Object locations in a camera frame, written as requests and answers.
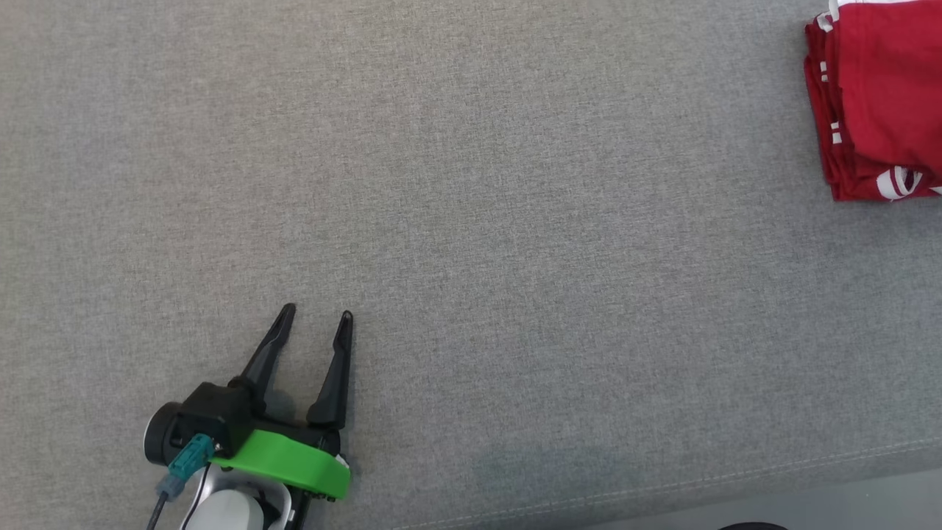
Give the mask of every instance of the black cable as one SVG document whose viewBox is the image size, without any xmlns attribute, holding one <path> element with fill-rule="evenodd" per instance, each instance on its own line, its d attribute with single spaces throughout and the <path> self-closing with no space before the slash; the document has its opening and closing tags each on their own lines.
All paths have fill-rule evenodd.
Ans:
<svg viewBox="0 0 942 530">
<path fill-rule="evenodd" d="M 151 520 L 147 523 L 147 530 L 154 530 L 157 527 L 157 520 L 160 519 L 160 512 L 164 509 L 167 502 L 167 492 L 164 491 L 157 497 L 157 505 L 154 506 L 154 513 L 151 514 Z"/>
</svg>

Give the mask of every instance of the robotic arm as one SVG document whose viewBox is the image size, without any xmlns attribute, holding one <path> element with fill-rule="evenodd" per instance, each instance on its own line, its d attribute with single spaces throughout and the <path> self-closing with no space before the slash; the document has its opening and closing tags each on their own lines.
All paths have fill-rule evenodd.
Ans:
<svg viewBox="0 0 942 530">
<path fill-rule="evenodd" d="M 350 471 L 340 453 L 340 429 L 347 418 L 353 315 L 344 311 L 340 318 L 331 367 L 305 421 L 291 422 L 266 414 L 265 391 L 294 315 L 294 304 L 282 308 L 245 370 L 228 385 L 202 383 L 182 404 L 167 403 L 151 418 L 144 456 L 169 467 L 170 480 L 158 487 L 149 528 L 164 501 L 182 490 L 192 473 L 189 461 L 202 467 L 202 475 L 180 530 L 301 530 L 311 499 L 333 502 L 347 495 Z"/>
</svg>

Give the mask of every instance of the white stripe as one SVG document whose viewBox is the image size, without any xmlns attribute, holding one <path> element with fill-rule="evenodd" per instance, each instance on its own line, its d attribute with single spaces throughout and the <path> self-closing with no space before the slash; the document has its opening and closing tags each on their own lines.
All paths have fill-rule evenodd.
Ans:
<svg viewBox="0 0 942 530">
<path fill-rule="evenodd" d="M 922 180 L 922 173 L 913 172 L 913 187 L 906 188 L 906 176 L 909 175 L 909 170 L 897 166 L 894 174 L 896 176 L 896 187 L 904 197 L 912 195 L 913 191 L 916 191 L 916 186 L 919 185 L 919 181 Z"/>
<path fill-rule="evenodd" d="M 913 191 L 916 191 L 916 186 L 918 186 L 919 182 L 922 181 L 922 173 L 913 172 L 912 188 L 906 188 L 906 176 L 908 174 L 909 170 L 902 166 L 896 166 L 889 171 L 883 172 L 883 174 L 877 177 L 877 191 L 879 191 L 885 199 L 889 199 L 891 201 L 896 201 L 902 199 L 903 197 L 912 195 Z"/>
<path fill-rule="evenodd" d="M 885 199 L 891 201 L 896 201 L 902 199 L 902 195 L 896 193 L 896 189 L 893 188 L 893 171 L 887 171 L 877 177 L 877 191 L 884 196 Z"/>
<path fill-rule="evenodd" d="M 827 13 L 822 13 L 818 15 L 818 27 L 824 30 L 824 33 L 830 33 L 834 31 L 834 26 L 831 25 L 831 21 L 827 20 Z"/>
</svg>

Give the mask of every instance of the cable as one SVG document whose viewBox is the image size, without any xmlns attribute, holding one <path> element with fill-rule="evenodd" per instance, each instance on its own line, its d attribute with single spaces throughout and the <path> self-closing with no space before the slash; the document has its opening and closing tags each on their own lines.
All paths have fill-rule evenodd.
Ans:
<svg viewBox="0 0 942 530">
<path fill-rule="evenodd" d="M 147 523 L 147 530 L 154 530 L 157 527 L 157 520 L 160 519 L 160 512 L 164 509 L 167 502 L 167 492 L 163 492 L 157 497 L 157 505 L 154 506 L 154 513 L 151 514 L 151 520 Z"/>
<path fill-rule="evenodd" d="M 189 477 L 209 463 L 209 459 L 216 452 L 215 445 L 207 435 L 197 434 L 190 439 L 183 451 L 173 458 L 171 464 L 167 466 L 167 474 L 164 475 L 160 484 L 157 484 L 157 505 L 154 506 L 151 521 L 147 523 L 147 530 L 154 530 L 157 527 L 157 519 L 160 518 L 164 504 L 167 501 L 175 501 L 180 493 L 183 493 Z"/>
</svg>

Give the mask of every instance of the gray carpet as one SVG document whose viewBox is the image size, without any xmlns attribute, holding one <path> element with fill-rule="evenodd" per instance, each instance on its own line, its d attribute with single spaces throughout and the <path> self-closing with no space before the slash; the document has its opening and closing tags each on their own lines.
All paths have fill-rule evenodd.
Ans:
<svg viewBox="0 0 942 530">
<path fill-rule="evenodd" d="M 942 465 L 942 203 L 831 202 L 824 5 L 0 0 L 5 528 L 143 527 L 148 418 L 289 301 L 282 414 L 357 317 L 311 529 Z"/>
</svg>

